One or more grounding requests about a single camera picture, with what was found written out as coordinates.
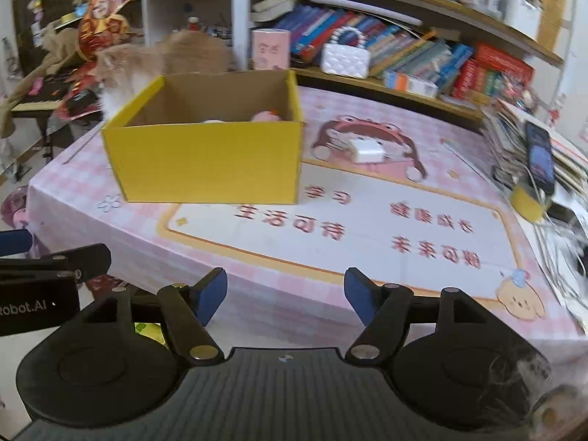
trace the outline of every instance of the bottle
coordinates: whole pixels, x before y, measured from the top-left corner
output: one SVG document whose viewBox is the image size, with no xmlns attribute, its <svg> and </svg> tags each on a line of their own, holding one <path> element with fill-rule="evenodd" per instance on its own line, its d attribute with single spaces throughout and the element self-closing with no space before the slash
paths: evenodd
<svg viewBox="0 0 588 441">
<path fill-rule="evenodd" d="M 190 16 L 187 19 L 187 28 L 191 31 L 191 32 L 197 32 L 200 28 L 198 25 L 198 16 Z"/>
</svg>

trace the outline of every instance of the phone screen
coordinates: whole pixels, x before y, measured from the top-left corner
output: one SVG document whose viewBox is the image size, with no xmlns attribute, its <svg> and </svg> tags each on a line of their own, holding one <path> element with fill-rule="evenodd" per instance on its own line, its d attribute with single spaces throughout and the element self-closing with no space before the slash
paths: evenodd
<svg viewBox="0 0 588 441">
<path fill-rule="evenodd" d="M 555 174 L 549 133 L 527 122 L 528 169 L 537 185 L 547 194 L 553 194 Z"/>
</svg>

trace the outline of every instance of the cartoon dog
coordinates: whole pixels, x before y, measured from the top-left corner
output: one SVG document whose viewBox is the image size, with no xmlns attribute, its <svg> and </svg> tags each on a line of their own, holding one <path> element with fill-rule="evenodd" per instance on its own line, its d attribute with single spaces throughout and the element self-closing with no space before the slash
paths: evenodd
<svg viewBox="0 0 588 441">
<path fill-rule="evenodd" d="M 397 126 L 354 116 L 338 116 L 337 119 L 325 123 L 312 145 L 312 155 L 323 161 L 334 159 L 345 153 L 351 139 L 377 141 L 386 151 L 385 163 L 401 165 L 408 180 L 421 182 L 427 177 L 415 143 L 403 135 Z"/>
<path fill-rule="evenodd" d="M 532 322 L 537 317 L 545 317 L 545 307 L 537 292 L 527 283 L 528 279 L 528 272 L 515 270 L 512 277 L 502 281 L 496 296 L 513 317 Z"/>
</svg>

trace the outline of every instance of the phone charger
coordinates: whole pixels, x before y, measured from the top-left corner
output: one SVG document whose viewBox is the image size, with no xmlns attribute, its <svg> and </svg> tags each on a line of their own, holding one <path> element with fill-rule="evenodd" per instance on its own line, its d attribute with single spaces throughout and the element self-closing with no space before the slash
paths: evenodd
<svg viewBox="0 0 588 441">
<path fill-rule="evenodd" d="M 355 164 L 384 162 L 386 151 L 373 139 L 351 139 L 347 145 Z"/>
</svg>

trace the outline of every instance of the cartoon printed tablecloth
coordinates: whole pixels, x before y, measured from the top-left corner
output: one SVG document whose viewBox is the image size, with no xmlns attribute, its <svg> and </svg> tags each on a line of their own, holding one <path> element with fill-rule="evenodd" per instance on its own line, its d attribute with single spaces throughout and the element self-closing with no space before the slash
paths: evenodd
<svg viewBox="0 0 588 441">
<path fill-rule="evenodd" d="M 530 340 L 580 336 L 515 215 L 443 145 L 488 169 L 480 135 L 375 101 L 299 91 L 307 125 L 296 206 L 126 203 L 101 137 L 80 150 L 89 133 L 31 181 L 31 228 L 51 250 L 106 242 L 111 274 L 152 291 L 224 267 L 229 294 L 213 326 L 286 346 L 345 349 L 361 332 L 343 295 L 349 266 L 416 293 L 462 288 Z M 386 162 L 354 165 L 352 137 L 376 139 Z"/>
</svg>

